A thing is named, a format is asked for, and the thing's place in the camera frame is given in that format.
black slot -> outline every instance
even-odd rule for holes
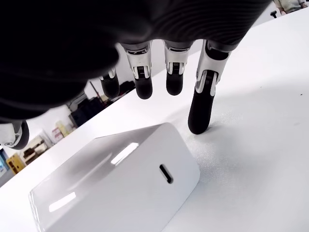
[[[166,169],[166,167],[163,164],[160,165],[160,170],[161,170],[163,176],[165,177],[166,181],[169,184],[173,183],[173,177],[169,174],[168,170]]]

white plastic box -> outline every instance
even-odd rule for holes
[[[97,138],[30,194],[41,232],[159,232],[199,180],[170,124]]]

black object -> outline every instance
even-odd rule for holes
[[[270,15],[273,16],[274,18],[277,18],[276,13],[277,13],[277,11],[272,11],[272,12],[270,12]]]
[[[120,87],[117,74],[115,74],[114,78],[110,78],[108,74],[103,76],[101,84],[103,92],[108,98],[115,98],[119,95]]]
[[[233,50],[270,0],[6,1],[0,14],[0,102],[30,118],[77,96],[115,67],[116,43],[207,39]],[[144,99],[151,80],[136,82]],[[14,114],[0,119],[13,121]]]
[[[104,106],[99,98],[85,99],[78,105],[77,110],[71,113],[71,118],[73,118],[74,124],[79,127],[100,113],[103,109]]]
[[[214,96],[211,96],[211,85],[214,71],[207,71],[205,85],[201,93],[194,89],[193,100],[190,108],[188,126],[192,133],[201,134],[209,125]]]
[[[170,95],[176,96],[183,89],[183,74],[166,74],[166,89]]]
[[[26,121],[23,121],[21,124],[21,130],[22,130],[22,135],[20,137],[19,142],[16,144],[16,146],[12,147],[12,149],[15,150],[21,150],[23,149],[29,140],[29,128],[28,128],[28,124]]]
[[[148,99],[153,93],[153,83],[151,81],[151,76],[149,78],[139,78],[135,79],[135,87],[137,95],[141,99]]]

white table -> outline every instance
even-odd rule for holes
[[[95,116],[0,188],[1,231],[36,231],[28,192],[92,139],[167,121],[201,176],[165,232],[308,231],[308,20],[304,9],[248,32],[226,65],[202,135],[187,126],[199,53],[189,57],[179,96],[168,95],[162,71],[149,100],[132,91]]]

black fingertip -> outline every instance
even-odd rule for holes
[[[120,87],[117,74],[114,78],[110,78],[109,75],[104,76],[101,84],[103,92],[108,98],[115,98],[119,95]]]
[[[193,134],[201,134],[208,128],[211,119],[213,98],[208,91],[197,93],[194,90],[188,118],[188,126]]]
[[[28,124],[27,124],[26,121],[22,122],[21,130],[22,130],[21,138],[20,138],[19,142],[16,144],[16,146],[11,147],[12,149],[21,150],[21,149],[25,148],[25,146],[28,144],[28,141],[29,141],[29,128],[28,128]]]
[[[149,78],[135,79],[136,92],[139,98],[148,99],[153,93],[153,83],[151,76]]]
[[[183,89],[183,74],[167,73],[166,89],[170,95],[176,96],[180,94]]]

